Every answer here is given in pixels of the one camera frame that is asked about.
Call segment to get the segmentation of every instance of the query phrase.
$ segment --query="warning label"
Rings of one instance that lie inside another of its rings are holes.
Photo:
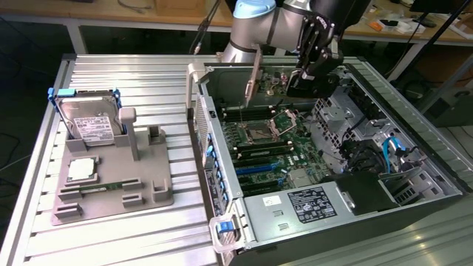
[[[288,196],[302,223],[315,222],[338,215],[323,187],[288,193]]]
[[[108,116],[74,119],[80,136],[86,142],[114,140],[114,131]]]

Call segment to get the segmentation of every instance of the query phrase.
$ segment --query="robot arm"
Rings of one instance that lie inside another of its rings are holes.
[[[275,0],[239,0],[223,62],[254,62],[260,44],[299,52],[288,96],[328,97],[332,91],[326,88],[336,83],[330,73],[343,63],[338,43],[370,3],[371,0],[287,0],[283,8],[276,8]]]

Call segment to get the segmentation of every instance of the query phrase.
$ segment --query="wooden table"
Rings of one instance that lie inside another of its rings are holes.
[[[135,6],[155,6],[154,0],[124,1]],[[376,5],[382,9],[392,10],[395,13],[403,11],[407,17],[411,16],[410,9],[400,4],[391,3],[390,0],[376,0]],[[71,0],[0,0],[0,15],[9,21],[66,25],[78,54],[87,53],[87,47],[80,33],[80,26],[83,25],[99,27],[198,30],[199,24],[204,18],[159,16],[155,8],[146,10],[144,14],[140,14],[134,10],[122,7],[118,4],[118,0],[95,0],[94,3],[79,3],[72,2]],[[374,30],[368,25],[374,19],[376,19],[376,14],[367,13],[359,24],[347,29],[344,39],[371,40],[378,42],[408,42],[411,34],[378,32]],[[208,30],[211,32],[231,32],[232,21],[231,10],[223,1]],[[415,45],[391,74],[390,80],[399,77],[444,23],[440,19],[434,19],[434,21],[438,23],[438,27],[427,28],[423,34],[418,34],[414,37],[411,42],[415,43]],[[473,40],[466,39],[448,29],[436,44],[473,46]],[[279,50],[276,54],[280,55],[284,52],[284,50]]]

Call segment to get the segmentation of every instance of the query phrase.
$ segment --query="hard drive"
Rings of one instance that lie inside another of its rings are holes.
[[[114,136],[124,134],[118,90],[60,89],[54,101],[71,138],[83,139],[87,146],[114,144]]]

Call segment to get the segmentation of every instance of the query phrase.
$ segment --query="workbench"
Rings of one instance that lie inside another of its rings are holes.
[[[295,62],[295,57],[266,59]],[[48,105],[5,239],[0,265],[218,265],[184,104],[188,64],[215,61],[211,55],[79,55],[63,60],[54,84],[56,90],[118,88],[123,105],[136,108],[136,130],[154,124],[160,124],[166,130],[175,204],[51,225],[67,129]],[[473,177],[466,181],[473,186]],[[402,231],[287,266],[473,263],[472,199],[466,198]]]
[[[375,3],[383,9],[395,12],[403,11],[407,17],[411,16],[410,8],[391,3],[390,0],[376,0]],[[154,0],[138,0],[134,1],[134,4],[136,6],[155,6]],[[140,14],[122,7],[116,0],[95,0],[94,3],[79,3],[71,0],[0,0],[0,15],[7,21],[51,23],[67,26],[71,42],[78,54],[87,53],[80,26],[198,30],[203,20],[203,17],[159,16],[155,8],[144,10],[144,14]],[[359,24],[347,29],[344,39],[407,43],[411,34],[378,32],[370,27],[368,22],[375,18],[375,13],[367,13]],[[423,34],[418,34],[414,37],[411,43],[415,45],[407,52],[388,80],[396,79],[403,73],[444,23],[440,19],[435,18],[432,20],[438,23],[438,27],[427,28]],[[223,1],[208,31],[231,32],[232,21],[231,10],[226,5],[226,1]],[[448,29],[436,44],[470,47],[473,46],[473,40],[466,39]],[[283,56],[284,54],[284,50],[276,50],[275,55]]]

